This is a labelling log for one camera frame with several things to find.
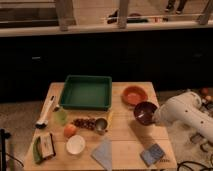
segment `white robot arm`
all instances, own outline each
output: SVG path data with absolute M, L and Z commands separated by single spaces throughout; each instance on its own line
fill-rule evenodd
M 170 98 L 158 108 L 154 115 L 154 122 L 172 124 L 181 120 L 195 128 L 208 141 L 213 142 L 213 118 L 199 110 L 202 105 L 201 98 L 194 92 L 186 92 Z

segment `small metal bowl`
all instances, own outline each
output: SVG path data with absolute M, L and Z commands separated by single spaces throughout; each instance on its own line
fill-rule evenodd
M 107 128 L 107 120 L 104 118 L 99 118 L 95 121 L 95 130 L 99 133 L 99 134 L 104 134 L 106 132 L 106 128 Z

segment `green cucumber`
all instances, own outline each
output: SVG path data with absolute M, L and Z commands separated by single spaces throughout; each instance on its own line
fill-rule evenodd
M 33 158 L 36 164 L 40 164 L 43 161 L 42 155 L 39 153 L 38 145 L 40 144 L 41 138 L 37 137 L 33 144 Z

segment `gray towel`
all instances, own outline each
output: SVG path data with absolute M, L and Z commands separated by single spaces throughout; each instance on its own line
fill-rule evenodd
M 104 139 L 101 144 L 92 151 L 91 156 L 106 170 L 112 171 L 112 149 L 109 139 Z

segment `white bowl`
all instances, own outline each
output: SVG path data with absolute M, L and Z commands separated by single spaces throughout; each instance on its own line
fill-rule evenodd
M 79 154 L 85 148 L 85 140 L 80 135 L 74 135 L 67 141 L 66 148 L 70 154 Z

